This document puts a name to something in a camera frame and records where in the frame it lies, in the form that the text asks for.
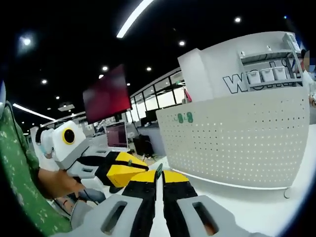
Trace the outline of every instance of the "gray gripper housing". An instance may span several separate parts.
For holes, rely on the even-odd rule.
[[[93,179],[98,166],[89,166],[77,161],[80,157],[100,157],[106,159],[110,152],[109,149],[101,149],[96,146],[89,146],[88,140],[83,141],[67,158],[64,163],[67,165],[67,173],[71,177],[80,177],[81,179]]]
[[[234,215],[207,196],[177,200],[182,211],[190,237],[209,237],[195,206],[200,205],[204,215],[215,228],[215,237],[268,237],[261,233],[250,233],[235,222]]]
[[[137,197],[112,195],[87,212],[81,226],[68,233],[58,233],[51,237],[130,237],[142,201]],[[107,232],[108,226],[113,225],[112,217],[120,206],[125,208],[114,228],[111,232]]]

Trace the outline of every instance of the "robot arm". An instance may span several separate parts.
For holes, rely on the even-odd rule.
[[[112,195],[83,217],[69,233],[53,237],[149,237],[155,217],[159,172],[131,178],[122,195]],[[266,237],[236,225],[228,210],[207,196],[198,196],[182,174],[163,171],[163,213],[171,237]]]
[[[146,163],[128,153],[92,146],[73,121],[44,131],[41,143],[47,152],[54,149],[53,158],[60,169],[87,188],[125,187],[133,176],[148,170]]]

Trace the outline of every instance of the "green logo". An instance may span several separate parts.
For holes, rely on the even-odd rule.
[[[187,112],[186,114],[178,114],[173,120],[178,121],[179,123],[184,123],[185,121],[192,123],[193,122],[193,115],[191,112]]]

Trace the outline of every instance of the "computer screen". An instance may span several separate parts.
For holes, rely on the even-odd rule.
[[[157,115],[156,115],[157,110],[158,109],[146,111],[147,122],[157,121]]]
[[[89,124],[130,109],[123,65],[111,70],[84,91],[83,101]]]
[[[109,147],[128,147],[124,121],[106,126],[106,133]]]

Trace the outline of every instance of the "linear ceiling light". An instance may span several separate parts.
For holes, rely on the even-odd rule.
[[[34,111],[32,111],[32,110],[29,110],[29,109],[27,109],[27,108],[24,108],[24,107],[22,107],[22,106],[20,106],[20,105],[18,105],[18,104],[15,104],[15,103],[14,103],[13,106],[16,107],[16,108],[18,108],[18,109],[24,110],[25,112],[28,112],[28,113],[30,113],[30,114],[37,115],[37,116],[39,116],[39,117],[42,117],[42,118],[44,118],[44,119],[48,119],[48,120],[51,120],[51,121],[55,121],[55,119],[53,119],[53,118],[47,117],[47,116],[45,116],[45,115],[41,115],[41,114],[36,113],[36,112],[34,112]]]
[[[153,2],[154,0],[143,0],[138,7],[132,12],[127,21],[124,23],[120,31],[118,32],[117,38],[123,38],[128,29],[132,26],[137,17]]]

